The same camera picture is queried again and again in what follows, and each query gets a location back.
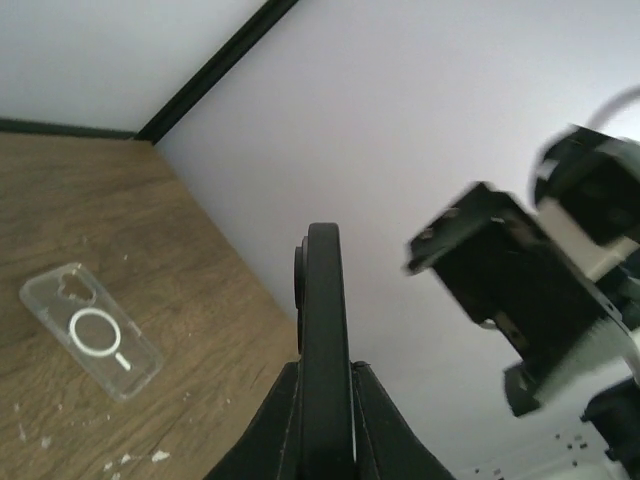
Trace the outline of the black phone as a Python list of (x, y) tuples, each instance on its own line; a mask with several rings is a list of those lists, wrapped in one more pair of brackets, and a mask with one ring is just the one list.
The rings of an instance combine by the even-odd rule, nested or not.
[(303, 479), (353, 479), (351, 366), (339, 227), (313, 223), (295, 250)]

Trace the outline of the clear magsafe phone case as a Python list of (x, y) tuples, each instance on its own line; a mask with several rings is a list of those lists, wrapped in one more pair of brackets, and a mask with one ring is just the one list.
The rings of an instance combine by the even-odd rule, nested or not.
[(159, 350), (83, 264), (27, 280), (19, 297), (112, 399), (134, 397), (161, 370)]

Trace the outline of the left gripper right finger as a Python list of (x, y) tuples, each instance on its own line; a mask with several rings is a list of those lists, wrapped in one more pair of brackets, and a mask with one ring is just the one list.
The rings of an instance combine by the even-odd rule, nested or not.
[(359, 479), (454, 480), (420, 442), (366, 362), (352, 364)]

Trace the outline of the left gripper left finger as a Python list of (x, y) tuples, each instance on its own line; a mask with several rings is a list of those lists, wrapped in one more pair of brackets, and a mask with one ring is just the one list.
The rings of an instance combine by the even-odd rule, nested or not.
[(298, 363), (284, 365), (248, 427), (205, 479), (294, 479), (282, 463), (297, 404)]

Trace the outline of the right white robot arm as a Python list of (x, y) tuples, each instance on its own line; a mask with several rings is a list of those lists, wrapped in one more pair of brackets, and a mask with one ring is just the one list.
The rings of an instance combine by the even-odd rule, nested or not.
[(472, 184), (408, 244), (410, 274), (431, 270), (467, 317), (504, 338), (513, 416), (549, 407), (621, 360), (630, 377), (598, 393), (551, 438), (482, 462), (490, 479), (639, 475), (639, 146), (573, 126), (542, 151), (533, 212)]

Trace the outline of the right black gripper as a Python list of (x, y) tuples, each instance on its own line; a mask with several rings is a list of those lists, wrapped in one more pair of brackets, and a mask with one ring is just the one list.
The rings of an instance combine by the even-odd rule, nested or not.
[(625, 354), (620, 312), (506, 192), (472, 184), (408, 249), (410, 274), (433, 270), (472, 322), (518, 353), (503, 383), (516, 417)]

